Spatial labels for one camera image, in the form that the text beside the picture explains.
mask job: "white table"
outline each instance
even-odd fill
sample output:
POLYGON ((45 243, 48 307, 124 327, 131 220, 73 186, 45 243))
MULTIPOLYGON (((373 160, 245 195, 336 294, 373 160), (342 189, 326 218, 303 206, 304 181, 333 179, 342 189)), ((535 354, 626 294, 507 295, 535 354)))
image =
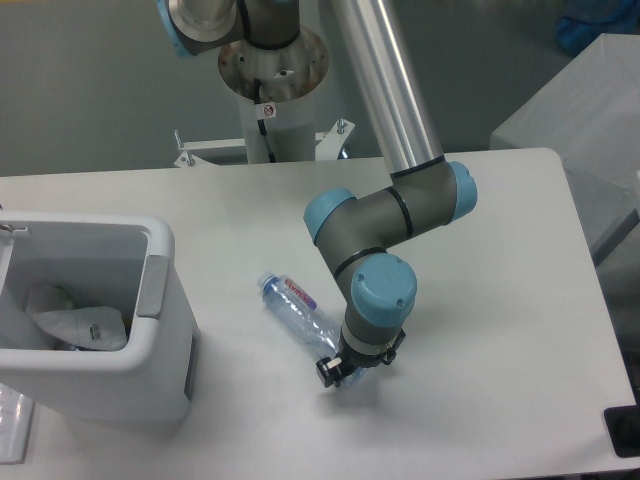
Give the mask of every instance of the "white table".
POLYGON ((633 403, 559 158, 450 155, 473 214, 393 252, 419 295, 390 367, 324 390, 314 361, 263 309, 287 273, 328 312, 344 300, 302 213, 317 193, 389 183, 380 159, 0 179, 11 210, 144 213, 176 235, 203 332, 181 425, 113 425, 38 408, 19 479, 487 479, 640 466, 615 456, 605 408, 633 403))

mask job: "black corner piece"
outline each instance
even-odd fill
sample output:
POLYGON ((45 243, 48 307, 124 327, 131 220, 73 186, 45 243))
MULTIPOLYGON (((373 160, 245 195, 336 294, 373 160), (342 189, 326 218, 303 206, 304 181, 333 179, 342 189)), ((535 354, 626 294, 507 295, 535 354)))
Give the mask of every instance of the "black corner piece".
POLYGON ((640 407, 613 407, 604 411, 613 449, 621 458, 640 457, 640 407))

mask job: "blue joint cap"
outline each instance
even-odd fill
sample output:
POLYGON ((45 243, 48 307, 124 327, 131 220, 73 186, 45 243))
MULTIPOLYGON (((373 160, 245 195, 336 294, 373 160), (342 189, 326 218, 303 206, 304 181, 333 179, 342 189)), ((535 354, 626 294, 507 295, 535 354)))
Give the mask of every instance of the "blue joint cap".
POLYGON ((478 188, 469 170, 460 162, 449 162, 453 175, 456 178, 456 209, 451 217, 451 222, 470 213, 478 203, 478 188))
POLYGON ((407 262, 395 255, 372 255, 351 279, 351 298, 358 313, 381 328, 401 326, 416 301, 418 280, 407 262))
POLYGON ((162 24, 164 25, 164 29, 167 31, 167 35, 171 39, 171 43, 173 44, 173 48, 178 54, 179 57, 192 57, 189 51, 184 48, 184 45, 180 41, 180 37, 176 33, 173 24, 171 23, 171 18, 169 17, 169 10, 167 9, 166 0, 156 0, 156 5, 158 7, 158 11, 160 12, 160 18, 162 19, 162 24))
POLYGON ((320 232, 325 220, 329 218, 336 208, 352 198, 355 199, 356 196, 351 193, 351 190, 336 188, 328 190, 311 200, 304 211, 304 223, 307 224, 307 229, 314 245, 318 232, 320 232))

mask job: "gray joint housing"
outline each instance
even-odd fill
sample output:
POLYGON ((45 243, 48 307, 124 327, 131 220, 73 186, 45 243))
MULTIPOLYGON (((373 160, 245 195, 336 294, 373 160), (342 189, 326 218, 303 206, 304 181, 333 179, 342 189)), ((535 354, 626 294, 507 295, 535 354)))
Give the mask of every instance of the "gray joint housing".
POLYGON ((256 48, 277 50, 291 44, 300 33, 299 0, 224 0, 219 5, 216 0, 164 2, 175 34, 191 55, 242 39, 256 48), (230 12, 235 20, 227 29, 207 29, 230 12))
POLYGON ((387 189, 347 200, 322 224, 316 246, 347 301, 347 342, 348 336, 353 336, 364 344, 379 346, 377 353, 381 353, 400 332, 401 326, 372 328, 358 314, 351 298, 352 278, 371 255, 448 224, 456 207, 456 192, 455 175, 442 161, 395 178, 387 189))

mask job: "white bin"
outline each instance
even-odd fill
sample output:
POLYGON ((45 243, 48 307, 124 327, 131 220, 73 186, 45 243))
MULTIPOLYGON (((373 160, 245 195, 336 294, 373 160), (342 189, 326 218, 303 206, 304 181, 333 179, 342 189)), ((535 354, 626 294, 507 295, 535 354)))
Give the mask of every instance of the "white bin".
POLYGON ((0 383, 62 414, 176 420, 199 330, 173 265, 174 238, 153 217, 0 211, 0 383), (131 319, 119 351, 57 351, 25 313, 27 292, 64 288, 77 307, 131 319))

